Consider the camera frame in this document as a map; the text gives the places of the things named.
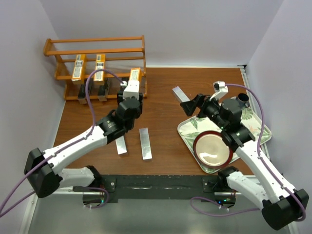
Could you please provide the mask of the black toothpaste box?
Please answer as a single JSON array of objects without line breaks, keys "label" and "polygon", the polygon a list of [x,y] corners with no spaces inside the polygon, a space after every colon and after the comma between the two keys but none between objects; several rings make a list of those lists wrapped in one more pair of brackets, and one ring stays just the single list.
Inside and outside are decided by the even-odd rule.
[{"label": "black toothpaste box", "polygon": [[103,85],[99,86],[97,97],[100,102],[106,102],[109,94],[110,82],[106,81]]},{"label": "black toothpaste box", "polygon": [[91,92],[91,89],[92,89],[92,85],[91,84],[88,85],[87,91],[85,90],[85,87],[86,87],[86,85],[82,84],[80,86],[80,89],[79,89],[79,92],[78,92],[77,99],[78,99],[80,104],[87,104],[86,93],[88,95],[90,95],[90,92]]}]

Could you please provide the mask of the silver gold R&O toothpaste box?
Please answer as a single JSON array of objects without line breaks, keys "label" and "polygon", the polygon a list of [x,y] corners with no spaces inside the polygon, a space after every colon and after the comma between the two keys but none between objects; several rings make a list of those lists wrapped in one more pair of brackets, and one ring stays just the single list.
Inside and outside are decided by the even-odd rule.
[{"label": "silver gold R&O toothpaste box", "polygon": [[142,79],[142,71],[141,68],[132,68],[130,70],[129,80],[139,81]]}]

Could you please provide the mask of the orange toothpaste box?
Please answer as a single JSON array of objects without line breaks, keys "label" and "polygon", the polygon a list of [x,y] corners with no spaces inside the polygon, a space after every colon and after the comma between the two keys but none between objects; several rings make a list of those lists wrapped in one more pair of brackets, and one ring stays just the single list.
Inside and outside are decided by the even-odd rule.
[{"label": "orange toothpaste box", "polygon": [[105,69],[105,61],[106,61],[106,55],[105,54],[97,54],[96,56],[96,62],[95,62],[95,70],[96,72],[93,76],[93,81],[97,85],[101,85],[105,83],[105,74],[104,74],[104,69]]}]

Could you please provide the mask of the yellow toothpaste box with barcode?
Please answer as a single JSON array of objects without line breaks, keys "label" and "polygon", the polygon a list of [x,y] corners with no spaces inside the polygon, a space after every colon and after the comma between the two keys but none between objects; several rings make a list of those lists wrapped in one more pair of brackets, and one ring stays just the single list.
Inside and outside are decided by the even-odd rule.
[{"label": "yellow toothpaste box with barcode", "polygon": [[83,84],[84,83],[84,74],[85,74],[85,63],[86,55],[78,54],[76,56],[74,69],[71,77],[71,81],[74,84]]}]

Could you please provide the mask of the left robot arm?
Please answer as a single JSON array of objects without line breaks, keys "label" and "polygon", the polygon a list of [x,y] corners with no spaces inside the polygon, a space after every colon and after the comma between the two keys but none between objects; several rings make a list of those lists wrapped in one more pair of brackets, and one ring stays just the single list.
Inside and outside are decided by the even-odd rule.
[{"label": "left robot arm", "polygon": [[115,110],[95,123],[87,131],[51,149],[39,148],[28,154],[24,174],[39,198],[51,195],[58,188],[86,187],[96,191],[101,186],[101,176],[93,166],[68,169],[67,166],[89,153],[106,146],[133,129],[134,122],[142,114],[143,93],[123,97]]}]

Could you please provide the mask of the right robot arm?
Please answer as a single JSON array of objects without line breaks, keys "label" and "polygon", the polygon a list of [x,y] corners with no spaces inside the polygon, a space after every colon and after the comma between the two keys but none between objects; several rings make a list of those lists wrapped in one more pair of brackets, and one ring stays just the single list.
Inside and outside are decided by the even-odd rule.
[{"label": "right robot arm", "polygon": [[[208,117],[221,132],[200,133],[193,146],[206,136],[220,139],[228,150],[226,161],[220,166],[217,186],[227,192],[236,190],[261,210],[265,221],[274,230],[288,224],[304,221],[309,195],[304,189],[297,190],[272,165],[257,147],[255,137],[241,123],[242,110],[234,99],[226,99],[221,104],[215,98],[198,94],[194,99],[180,104],[186,115],[191,116],[196,108],[197,117]],[[259,185],[247,179],[237,168],[229,166],[236,153],[251,169]]]}]

